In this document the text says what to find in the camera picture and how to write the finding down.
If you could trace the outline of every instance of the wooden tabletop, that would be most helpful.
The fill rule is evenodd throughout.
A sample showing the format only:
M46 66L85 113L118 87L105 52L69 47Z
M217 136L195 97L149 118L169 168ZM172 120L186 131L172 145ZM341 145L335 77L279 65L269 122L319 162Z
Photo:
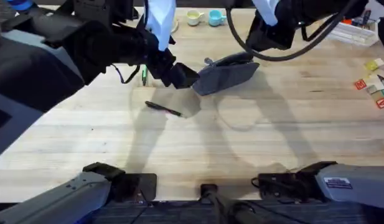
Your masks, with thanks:
M193 69L204 58L241 51L227 25L186 24L171 46L178 61ZM245 37L252 9L233 11ZM296 35L293 49L306 43ZM267 55L288 52L269 50ZM239 86L201 97L160 82L119 82L110 67L90 86L57 105L0 156L0 202L21 202L104 162L129 173L158 175L158 200L198 197L202 183L215 183L235 198L258 198L250 179L317 161L384 166L384 110L353 82L367 74L363 64L381 57L370 48L325 40L287 62L264 62ZM133 67L119 65L124 76ZM188 116L178 118L145 106L146 100Z

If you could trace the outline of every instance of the green marker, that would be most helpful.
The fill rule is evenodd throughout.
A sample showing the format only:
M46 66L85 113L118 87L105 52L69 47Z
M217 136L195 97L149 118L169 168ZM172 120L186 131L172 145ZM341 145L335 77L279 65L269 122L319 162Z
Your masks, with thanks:
M142 71L142 84L146 86L146 82L148 82L148 67L145 65Z

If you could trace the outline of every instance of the gray pouch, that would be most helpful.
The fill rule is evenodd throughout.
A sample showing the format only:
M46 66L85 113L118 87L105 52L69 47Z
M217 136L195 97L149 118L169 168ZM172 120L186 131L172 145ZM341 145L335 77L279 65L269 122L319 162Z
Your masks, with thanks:
M213 62L205 59L208 65L200 72L200 79L192 88L201 96L216 93L249 80L260 66L253 62L253 56L246 53L229 55Z

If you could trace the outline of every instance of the black pen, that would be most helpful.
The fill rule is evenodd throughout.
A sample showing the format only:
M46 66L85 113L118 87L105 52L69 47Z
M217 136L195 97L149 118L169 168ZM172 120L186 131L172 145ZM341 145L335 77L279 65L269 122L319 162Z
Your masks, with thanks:
M169 108L166 108L166 107L163 107L163 106L160 106L158 104L155 104L155 103L152 103L150 101L145 101L144 102L146 104L146 106L152 108L152 109L155 109L155 110L163 110L163 111L166 111L170 114L173 114L175 116L178 116L178 117L183 117L182 113L178 112L178 111L174 111L174 110L171 110Z

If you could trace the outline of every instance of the red block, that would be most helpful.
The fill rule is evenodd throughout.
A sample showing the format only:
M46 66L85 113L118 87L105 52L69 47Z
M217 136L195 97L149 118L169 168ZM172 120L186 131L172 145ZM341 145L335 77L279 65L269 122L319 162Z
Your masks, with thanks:
M358 90L361 90L362 88L366 87L366 83L364 80L359 79L357 82L355 82L355 86Z
M384 108L384 98L377 100L376 104L377 104L378 108L383 109Z

